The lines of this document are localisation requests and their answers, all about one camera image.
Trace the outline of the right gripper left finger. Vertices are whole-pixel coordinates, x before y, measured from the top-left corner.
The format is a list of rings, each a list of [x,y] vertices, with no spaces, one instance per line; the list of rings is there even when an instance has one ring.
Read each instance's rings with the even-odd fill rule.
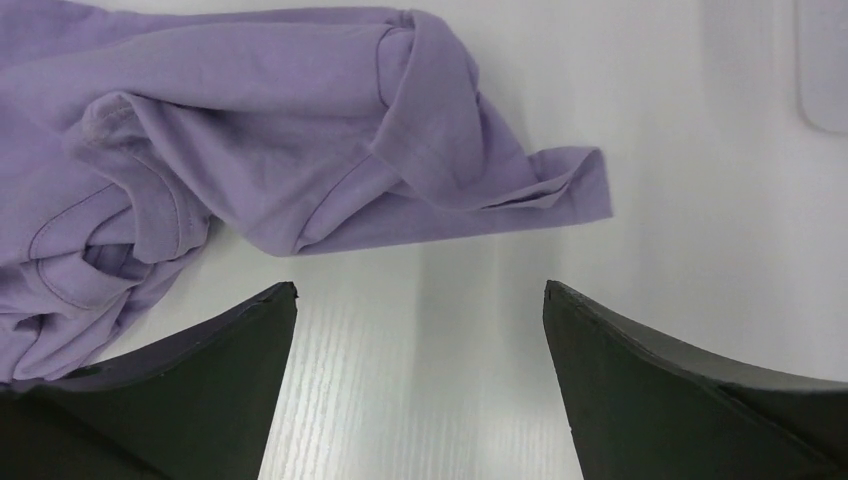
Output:
[[[296,325],[294,284],[57,380],[1,387],[5,479],[255,479]]]

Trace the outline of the purple t-shirt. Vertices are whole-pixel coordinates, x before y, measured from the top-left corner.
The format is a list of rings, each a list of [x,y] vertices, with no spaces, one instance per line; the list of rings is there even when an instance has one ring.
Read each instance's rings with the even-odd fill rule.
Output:
[[[1,5],[1,378],[62,377],[219,219],[274,256],[611,215],[599,150],[527,153],[441,18]]]

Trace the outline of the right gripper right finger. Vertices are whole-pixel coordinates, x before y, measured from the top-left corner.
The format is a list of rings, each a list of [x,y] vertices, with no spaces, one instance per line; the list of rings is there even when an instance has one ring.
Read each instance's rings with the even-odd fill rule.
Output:
[[[847,386],[701,349],[549,281],[543,324],[586,479],[843,479]]]

